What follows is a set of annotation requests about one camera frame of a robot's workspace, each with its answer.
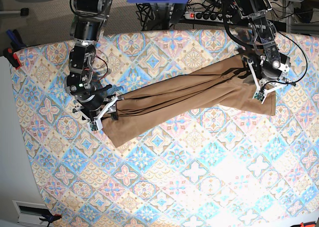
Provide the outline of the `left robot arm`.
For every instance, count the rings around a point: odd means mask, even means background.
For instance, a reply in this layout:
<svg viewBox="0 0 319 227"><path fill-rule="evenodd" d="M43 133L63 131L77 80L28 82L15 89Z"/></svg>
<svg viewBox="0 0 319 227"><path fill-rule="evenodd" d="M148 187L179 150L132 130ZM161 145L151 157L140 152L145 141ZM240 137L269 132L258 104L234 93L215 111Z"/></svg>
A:
<svg viewBox="0 0 319 227"><path fill-rule="evenodd" d="M230 32L229 18L226 17L229 7L235 7L241 19L249 20L248 26L254 35L251 44L241 41ZM271 10L272 6L268 0L222 0L222 18L228 36L246 50L254 50L260 58L265 58L266 64L261 66L261 73L266 82L262 86L295 85L286 78L285 71L277 74L283 63L275 42L276 28L266 19L266 13Z"/></svg>

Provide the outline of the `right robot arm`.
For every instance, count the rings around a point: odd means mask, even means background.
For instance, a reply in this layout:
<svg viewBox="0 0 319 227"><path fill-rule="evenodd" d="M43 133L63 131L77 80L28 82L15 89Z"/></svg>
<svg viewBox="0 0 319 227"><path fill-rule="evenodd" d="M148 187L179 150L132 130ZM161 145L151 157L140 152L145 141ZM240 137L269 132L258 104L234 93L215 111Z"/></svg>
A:
<svg viewBox="0 0 319 227"><path fill-rule="evenodd" d="M111 88L98 88L99 81L93 79L93 63L97 58L95 44L103 35L103 27L109 18L113 0L70 0L74 14L71 36L75 45L69 54L69 74L65 78L65 90L80 104L74 108L83 119L95 121L106 105L102 93Z"/></svg>

